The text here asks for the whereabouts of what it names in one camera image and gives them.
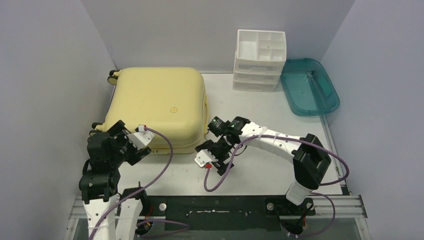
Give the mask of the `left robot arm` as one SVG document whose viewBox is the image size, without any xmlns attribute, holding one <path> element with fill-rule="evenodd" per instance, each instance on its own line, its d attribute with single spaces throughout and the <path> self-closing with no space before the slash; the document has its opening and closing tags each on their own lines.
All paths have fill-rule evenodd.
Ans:
<svg viewBox="0 0 424 240">
<path fill-rule="evenodd" d="M 122 120 L 108 130 L 94 122 L 87 139 L 88 160 L 82 169 L 78 187 L 88 220 L 90 240 L 112 240 L 116 236 L 113 210 L 118 199 L 121 178 L 119 167 L 135 165 L 151 153 L 149 144 L 155 135 L 145 125 L 130 132 Z"/>
</svg>

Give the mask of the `yellow hard-shell suitcase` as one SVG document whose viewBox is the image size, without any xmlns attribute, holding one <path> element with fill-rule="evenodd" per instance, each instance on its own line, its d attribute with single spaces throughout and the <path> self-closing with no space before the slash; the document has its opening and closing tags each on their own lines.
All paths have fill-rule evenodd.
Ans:
<svg viewBox="0 0 424 240">
<path fill-rule="evenodd" d="M 145 125 L 165 135 L 175 154 L 191 154 L 204 140 L 209 118 L 204 78 L 191 67 L 129 67 L 112 70 L 115 86 L 103 123 L 105 132 L 117 121 L 134 133 Z"/>
</svg>

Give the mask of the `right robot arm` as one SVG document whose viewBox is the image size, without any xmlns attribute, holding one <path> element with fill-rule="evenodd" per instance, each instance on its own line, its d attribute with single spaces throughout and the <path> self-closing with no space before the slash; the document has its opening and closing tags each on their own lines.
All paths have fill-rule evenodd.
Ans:
<svg viewBox="0 0 424 240">
<path fill-rule="evenodd" d="M 226 177 L 234 166 L 232 160 L 237 150 L 243 146 L 259 148 L 293 165 L 294 181 L 282 201 L 289 214 L 302 209 L 308 195 L 322 184 L 332 162 L 320 140 L 310 133 L 305 137 L 291 136 L 240 116 L 232 121 L 223 121 L 216 116 L 207 128 L 218 140 L 207 140 L 195 147 L 194 162 L 200 168 L 214 166 L 220 176 Z"/>
</svg>

